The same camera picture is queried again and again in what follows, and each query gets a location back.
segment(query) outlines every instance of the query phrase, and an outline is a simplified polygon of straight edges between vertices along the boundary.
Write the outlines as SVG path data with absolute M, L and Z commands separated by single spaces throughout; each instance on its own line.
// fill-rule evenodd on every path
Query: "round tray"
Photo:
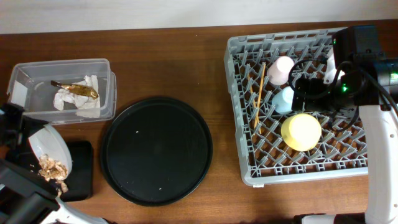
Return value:
M 113 121 L 100 156 L 105 179 L 120 196 L 160 206 L 194 191 L 212 154 L 211 134 L 199 113 L 158 97 L 130 106 Z

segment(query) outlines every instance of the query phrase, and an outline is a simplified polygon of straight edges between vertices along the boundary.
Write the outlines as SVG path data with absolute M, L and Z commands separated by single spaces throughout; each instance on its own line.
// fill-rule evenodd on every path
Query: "wooden table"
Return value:
M 17 63 L 106 58 L 116 74 L 117 113 L 141 99 L 161 95 L 188 103 L 204 117 L 213 138 L 210 170 L 192 194 L 164 207 L 130 203 L 104 180 L 98 152 L 109 122 L 56 126 L 66 141 L 88 140 L 95 149 L 94 195 L 70 203 L 89 215 L 118 223 L 238 223 L 304 213 L 364 212 L 367 176 L 267 185 L 262 189 L 242 182 L 223 61 L 226 42 L 233 36 L 356 24 L 376 24 L 387 55 L 398 56 L 398 21 L 0 35 L 0 103 L 7 99 L 8 80 Z

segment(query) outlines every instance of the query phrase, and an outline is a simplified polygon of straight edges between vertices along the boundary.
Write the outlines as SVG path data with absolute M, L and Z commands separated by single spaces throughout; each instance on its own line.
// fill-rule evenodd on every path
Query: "gray plastic crate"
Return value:
M 238 148 L 242 180 L 253 187 L 306 180 L 320 180 L 368 173 L 366 141 L 360 121 L 352 128 L 335 134 L 328 127 L 329 117 L 317 112 L 303 111 L 319 120 L 322 136 L 318 144 L 307 152 L 289 148 L 282 140 L 280 127 L 295 113 L 281 115 L 274 112 L 272 97 L 287 86 L 275 86 L 264 79 L 260 108 L 257 101 L 261 64 L 269 68 L 280 56 L 291 57 L 295 62 L 303 58 L 326 57 L 332 48 L 331 35 L 344 28 L 305 30 L 277 34 L 248 35 L 228 40 L 224 56 L 228 91 L 231 94 L 235 117 L 235 137 Z M 294 71 L 294 82 L 301 76 L 324 76 L 326 65 L 305 63 Z M 257 110 L 259 125 L 253 129 Z M 348 111 L 336 117 L 333 127 L 347 125 Z

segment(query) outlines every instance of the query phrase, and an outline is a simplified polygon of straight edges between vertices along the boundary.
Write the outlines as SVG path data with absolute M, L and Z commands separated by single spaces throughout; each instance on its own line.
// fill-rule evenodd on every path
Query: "white wall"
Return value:
M 0 0 L 0 34 L 398 19 L 398 0 Z

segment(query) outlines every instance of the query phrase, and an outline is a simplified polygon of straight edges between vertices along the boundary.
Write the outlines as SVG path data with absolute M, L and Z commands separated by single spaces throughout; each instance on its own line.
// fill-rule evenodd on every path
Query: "yellow cup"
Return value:
M 308 151 L 317 145 L 322 128 L 316 118 L 302 113 L 287 118 L 280 131 L 289 147 L 297 151 Z

